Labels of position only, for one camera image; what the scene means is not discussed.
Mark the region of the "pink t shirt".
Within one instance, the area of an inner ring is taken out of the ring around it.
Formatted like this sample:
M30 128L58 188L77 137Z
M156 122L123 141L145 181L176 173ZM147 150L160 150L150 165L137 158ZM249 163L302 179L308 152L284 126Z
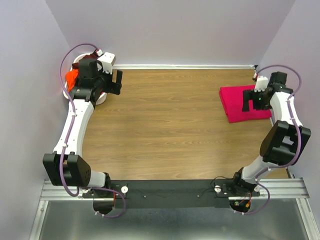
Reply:
M263 120L272 117L270 110L255 110L252 102L249 102L249 111L242 111L243 91L253 90L254 88L254 85L220 87L219 97L229 123Z

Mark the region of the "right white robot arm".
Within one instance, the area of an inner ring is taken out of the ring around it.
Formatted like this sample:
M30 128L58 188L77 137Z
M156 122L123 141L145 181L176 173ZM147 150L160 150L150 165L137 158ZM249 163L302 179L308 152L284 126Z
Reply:
M274 169L294 165L308 140L311 130L303 126L295 109L295 91L286 86L287 74L273 72L270 77L254 74L254 89L243 91L242 111L273 111L274 124L261 143L259 156L248 166L235 172L230 191L241 196L253 192L258 181Z

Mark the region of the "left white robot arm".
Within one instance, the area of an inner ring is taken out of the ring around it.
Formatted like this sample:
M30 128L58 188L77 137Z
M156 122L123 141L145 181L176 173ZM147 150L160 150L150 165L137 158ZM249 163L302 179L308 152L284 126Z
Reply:
M121 93L123 73L113 74L115 58L114 54L82 56L72 67L75 76L67 78L62 87L69 101L67 118L53 152L46 153L42 162L51 183L63 187L71 197L77 197L83 188L93 188L101 198L111 191L109 174L92 170L83 159L83 141L96 105L107 94Z

